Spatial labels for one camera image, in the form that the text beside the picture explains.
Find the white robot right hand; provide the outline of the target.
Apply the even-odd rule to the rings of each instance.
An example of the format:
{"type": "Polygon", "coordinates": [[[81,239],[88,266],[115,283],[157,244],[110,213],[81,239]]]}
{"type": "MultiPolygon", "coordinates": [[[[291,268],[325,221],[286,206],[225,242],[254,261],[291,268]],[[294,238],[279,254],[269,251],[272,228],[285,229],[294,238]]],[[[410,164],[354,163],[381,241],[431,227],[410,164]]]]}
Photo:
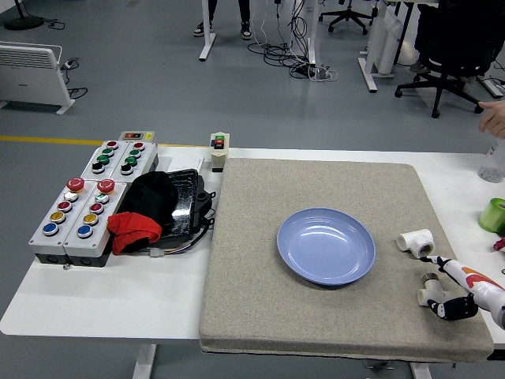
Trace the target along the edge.
{"type": "Polygon", "coordinates": [[[423,262],[431,262],[446,273],[466,292],[466,296],[448,299],[439,291],[437,295],[418,295],[421,306],[427,306],[437,317],[445,321],[471,318],[478,309],[488,311],[493,321],[504,329],[504,288],[484,274],[463,265],[454,259],[441,256],[421,257],[423,262]]]}

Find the person's hand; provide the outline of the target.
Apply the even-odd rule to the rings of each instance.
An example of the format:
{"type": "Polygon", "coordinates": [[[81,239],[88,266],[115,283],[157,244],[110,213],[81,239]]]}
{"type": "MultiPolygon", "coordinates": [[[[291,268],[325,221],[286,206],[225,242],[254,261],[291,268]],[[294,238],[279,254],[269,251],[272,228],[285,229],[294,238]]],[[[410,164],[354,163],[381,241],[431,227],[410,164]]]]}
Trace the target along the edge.
{"type": "Polygon", "coordinates": [[[481,118],[478,129],[481,133],[488,132],[494,137],[505,137],[505,103],[503,100],[494,102],[479,102],[487,113],[481,118]]]}

